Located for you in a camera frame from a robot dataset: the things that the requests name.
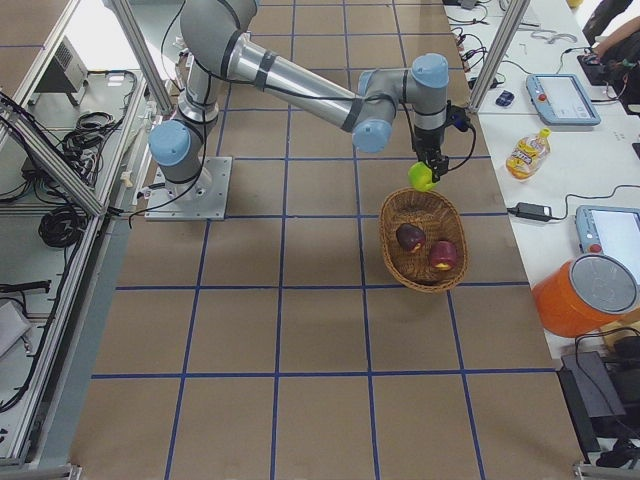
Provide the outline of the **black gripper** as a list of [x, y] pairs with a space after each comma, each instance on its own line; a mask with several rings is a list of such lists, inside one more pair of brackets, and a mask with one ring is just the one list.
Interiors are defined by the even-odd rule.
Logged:
[[471, 128], [465, 108], [450, 101], [435, 113], [423, 113], [414, 108], [413, 148], [418, 160], [430, 168], [432, 183], [438, 183], [448, 173], [449, 158], [441, 151], [448, 127], [455, 127], [461, 132]]

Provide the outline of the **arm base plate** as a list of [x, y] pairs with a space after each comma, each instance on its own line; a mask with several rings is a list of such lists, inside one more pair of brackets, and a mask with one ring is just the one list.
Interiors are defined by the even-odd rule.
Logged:
[[150, 221], [222, 221], [226, 215], [232, 157], [205, 158], [195, 185], [174, 184], [165, 179], [160, 167], [156, 181], [162, 188], [151, 191], [144, 216]]

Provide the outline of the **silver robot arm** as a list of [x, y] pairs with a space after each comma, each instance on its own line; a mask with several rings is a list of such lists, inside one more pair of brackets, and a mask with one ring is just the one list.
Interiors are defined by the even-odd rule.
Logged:
[[177, 14], [193, 64], [174, 116], [148, 140], [170, 201], [196, 200], [212, 186], [204, 149], [218, 119], [222, 82], [250, 85], [323, 119], [349, 133], [354, 148], [365, 153], [386, 148], [403, 107], [413, 125], [411, 147], [429, 174], [414, 189], [426, 191], [448, 172], [444, 132], [450, 126], [466, 131], [472, 124], [448, 98], [445, 57], [427, 53], [408, 68], [367, 70], [351, 92], [253, 43], [248, 28], [258, 9], [256, 1], [187, 1]]

